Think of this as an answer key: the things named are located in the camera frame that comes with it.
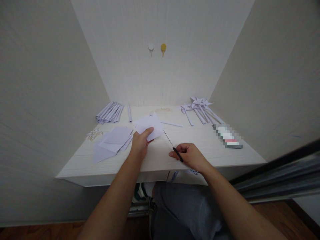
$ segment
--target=scissor handle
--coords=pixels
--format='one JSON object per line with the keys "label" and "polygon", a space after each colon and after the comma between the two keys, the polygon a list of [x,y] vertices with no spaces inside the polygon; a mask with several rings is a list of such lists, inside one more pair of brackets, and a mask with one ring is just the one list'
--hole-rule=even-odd
{"label": "scissor handle", "polygon": [[172,148],[173,148],[173,150],[175,151],[175,153],[179,156],[180,161],[183,162],[183,159],[182,159],[180,153],[178,152],[178,150],[177,150],[175,147],[172,147]]}

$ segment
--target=right hand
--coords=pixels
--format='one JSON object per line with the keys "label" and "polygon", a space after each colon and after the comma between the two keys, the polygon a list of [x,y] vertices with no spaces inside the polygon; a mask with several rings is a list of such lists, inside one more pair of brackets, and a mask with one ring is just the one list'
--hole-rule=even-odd
{"label": "right hand", "polygon": [[[202,173],[211,164],[202,155],[200,150],[193,143],[181,143],[176,147],[177,151],[181,155],[183,162],[190,168]],[[177,160],[180,160],[179,156],[175,152],[169,152],[169,156]]]}

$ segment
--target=bundle of paper sticks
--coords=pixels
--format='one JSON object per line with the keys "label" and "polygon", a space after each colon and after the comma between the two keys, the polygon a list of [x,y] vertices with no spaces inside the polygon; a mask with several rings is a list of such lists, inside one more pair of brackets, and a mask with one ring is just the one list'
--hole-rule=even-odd
{"label": "bundle of paper sticks", "polygon": [[105,122],[119,122],[120,116],[124,105],[117,102],[110,102],[101,112],[96,116],[99,123],[104,124]]}

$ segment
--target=white wall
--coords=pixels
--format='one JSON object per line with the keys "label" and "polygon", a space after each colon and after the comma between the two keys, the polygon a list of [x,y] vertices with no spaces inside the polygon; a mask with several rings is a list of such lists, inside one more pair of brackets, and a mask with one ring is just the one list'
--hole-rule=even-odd
{"label": "white wall", "polygon": [[264,159],[320,137],[320,4],[256,0],[210,98]]}
{"label": "white wall", "polygon": [[320,194],[293,200],[320,226]]}
{"label": "white wall", "polygon": [[253,2],[72,0],[110,99],[134,106],[209,98]]}
{"label": "white wall", "polygon": [[71,2],[2,2],[0,34],[0,226],[84,219],[105,188],[54,177],[109,98]]}

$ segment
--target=sneaker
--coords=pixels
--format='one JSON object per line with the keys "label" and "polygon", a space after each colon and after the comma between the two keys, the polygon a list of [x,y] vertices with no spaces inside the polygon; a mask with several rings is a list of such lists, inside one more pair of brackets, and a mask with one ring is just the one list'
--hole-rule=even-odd
{"label": "sneaker", "polygon": [[137,183],[134,188],[134,195],[132,198],[133,203],[148,203],[149,197],[147,196],[146,190],[143,187],[143,183]]}

